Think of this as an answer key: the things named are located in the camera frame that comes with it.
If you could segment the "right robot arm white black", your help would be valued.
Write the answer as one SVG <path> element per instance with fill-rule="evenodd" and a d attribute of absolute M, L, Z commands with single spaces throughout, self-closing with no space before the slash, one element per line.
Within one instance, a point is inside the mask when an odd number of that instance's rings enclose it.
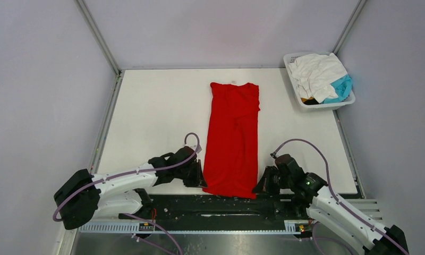
<path fill-rule="evenodd" d="M 364 214 L 315 173 L 305 172 L 289 154 L 275 158 L 253 188 L 256 194 L 279 194 L 282 189 L 294 193 L 294 216 L 308 216 L 325 225 L 358 254 L 408 254 L 404 232 L 396 225 L 387 227 Z"/>

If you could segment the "red t shirt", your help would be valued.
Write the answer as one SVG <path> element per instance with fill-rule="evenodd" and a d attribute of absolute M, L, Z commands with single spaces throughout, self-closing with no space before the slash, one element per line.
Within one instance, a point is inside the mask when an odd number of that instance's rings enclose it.
<path fill-rule="evenodd" d="M 259 87 L 212 82 L 203 192 L 255 199 L 258 181 Z"/>

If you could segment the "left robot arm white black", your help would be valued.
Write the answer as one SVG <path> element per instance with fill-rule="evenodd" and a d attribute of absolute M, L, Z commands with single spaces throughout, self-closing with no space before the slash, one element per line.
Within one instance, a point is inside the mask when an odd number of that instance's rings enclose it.
<path fill-rule="evenodd" d="M 153 157 L 136 169 L 115 174 L 75 172 L 54 194 L 57 209 L 53 220 L 66 230 L 85 225 L 92 219 L 133 214 L 146 218 L 154 212 L 147 188 L 180 179 L 188 188 L 205 188 L 197 152 L 184 146 L 177 152 Z"/>

